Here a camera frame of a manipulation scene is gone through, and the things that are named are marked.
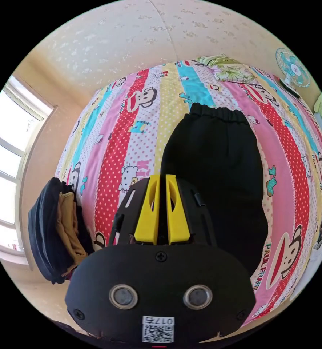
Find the screw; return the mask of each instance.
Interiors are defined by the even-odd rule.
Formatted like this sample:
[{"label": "screw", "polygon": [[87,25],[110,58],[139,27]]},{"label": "screw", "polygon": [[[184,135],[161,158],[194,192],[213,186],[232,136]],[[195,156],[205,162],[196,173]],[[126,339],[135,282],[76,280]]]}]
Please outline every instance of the screw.
[{"label": "screw", "polygon": [[74,309],[74,316],[78,319],[78,320],[84,320],[85,319],[85,315],[82,311],[78,310],[78,309]]},{"label": "screw", "polygon": [[246,317],[246,311],[242,310],[236,315],[236,320],[242,321]]},{"label": "screw", "polygon": [[157,252],[157,254],[156,254],[156,260],[157,260],[158,262],[164,262],[166,259],[167,259],[167,255],[165,254],[165,252],[162,252],[162,251]]}]

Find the qr code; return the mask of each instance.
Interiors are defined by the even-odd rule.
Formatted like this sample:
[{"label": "qr code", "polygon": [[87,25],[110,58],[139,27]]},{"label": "qr code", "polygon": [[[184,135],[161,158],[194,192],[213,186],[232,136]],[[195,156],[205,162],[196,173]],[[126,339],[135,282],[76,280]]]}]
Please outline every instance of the qr code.
[{"label": "qr code", "polygon": [[148,343],[173,343],[174,318],[143,317],[142,341]]}]

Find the pillow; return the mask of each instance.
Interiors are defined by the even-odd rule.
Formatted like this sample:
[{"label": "pillow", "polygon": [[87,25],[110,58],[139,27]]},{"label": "pillow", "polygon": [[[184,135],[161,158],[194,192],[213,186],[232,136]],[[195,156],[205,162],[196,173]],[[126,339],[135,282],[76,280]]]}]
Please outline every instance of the pillow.
[{"label": "pillow", "polygon": [[233,83],[258,84],[256,77],[248,71],[247,66],[224,54],[218,56],[200,57],[200,63],[211,68],[218,81]]}]

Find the black fabric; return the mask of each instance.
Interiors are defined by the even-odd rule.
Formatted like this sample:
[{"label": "black fabric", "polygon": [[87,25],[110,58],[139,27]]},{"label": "black fabric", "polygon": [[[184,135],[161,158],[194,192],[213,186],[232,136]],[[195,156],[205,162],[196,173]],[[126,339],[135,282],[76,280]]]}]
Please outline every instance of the black fabric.
[{"label": "black fabric", "polygon": [[263,166],[241,111],[193,103],[166,144],[161,174],[195,185],[209,209],[218,247],[254,273],[267,238]]},{"label": "black fabric", "polygon": [[[28,213],[30,247],[37,267],[45,279],[62,284],[61,275],[73,264],[73,259],[57,234],[57,209],[59,193],[73,192],[70,185],[53,177],[43,188],[35,205]],[[90,236],[84,225],[82,210],[77,210],[79,241],[88,254],[93,253]]]}]

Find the colorful striped bedsheet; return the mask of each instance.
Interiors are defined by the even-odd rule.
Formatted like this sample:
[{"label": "colorful striped bedsheet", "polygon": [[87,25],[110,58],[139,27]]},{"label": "colorful striped bedsheet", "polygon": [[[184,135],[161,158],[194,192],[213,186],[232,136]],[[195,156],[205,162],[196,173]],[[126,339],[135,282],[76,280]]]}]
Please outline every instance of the colorful striped bedsheet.
[{"label": "colorful striped bedsheet", "polygon": [[257,137],[269,224],[261,263],[251,277],[257,303],[244,325],[291,295],[322,219],[322,135],[313,113],[276,77],[248,69],[259,85],[218,82],[211,69],[189,60],[105,86],[81,113],[56,170],[73,186],[100,249],[129,187],[160,171],[165,144],[192,103],[241,110]]}]

